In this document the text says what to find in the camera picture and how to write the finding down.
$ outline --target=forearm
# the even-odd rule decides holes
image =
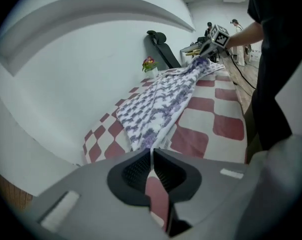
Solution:
[[[254,44],[256,42],[261,41],[263,38],[264,34],[262,26],[257,22],[253,22],[242,32],[231,36],[226,44],[226,48],[229,49],[235,46]]]

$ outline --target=flower pot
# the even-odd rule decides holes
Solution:
[[[159,74],[159,72],[158,72],[157,67],[146,72],[146,75],[148,78],[156,78],[158,76],[158,74]]]

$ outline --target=potted plant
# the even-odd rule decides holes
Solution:
[[[157,62],[148,56],[142,64],[142,71],[144,71],[149,78],[156,78],[158,76]]]

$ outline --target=chair backrest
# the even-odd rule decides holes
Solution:
[[[155,46],[156,50],[159,52],[168,67],[170,69],[181,68],[180,63],[172,53],[170,47],[165,43],[167,40],[166,35],[153,30],[149,30],[146,33],[149,35],[152,44]]]

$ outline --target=red and white checkered tablecloth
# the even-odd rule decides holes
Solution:
[[[125,100],[145,91],[155,80],[144,79],[92,127],[83,145],[88,163],[120,156],[131,150],[129,138],[117,121],[116,110]],[[204,76],[196,83],[187,107],[159,147],[199,158],[245,162],[245,120],[235,86],[225,69]],[[151,215],[165,229],[169,199],[154,171],[149,174],[145,193],[151,197]]]

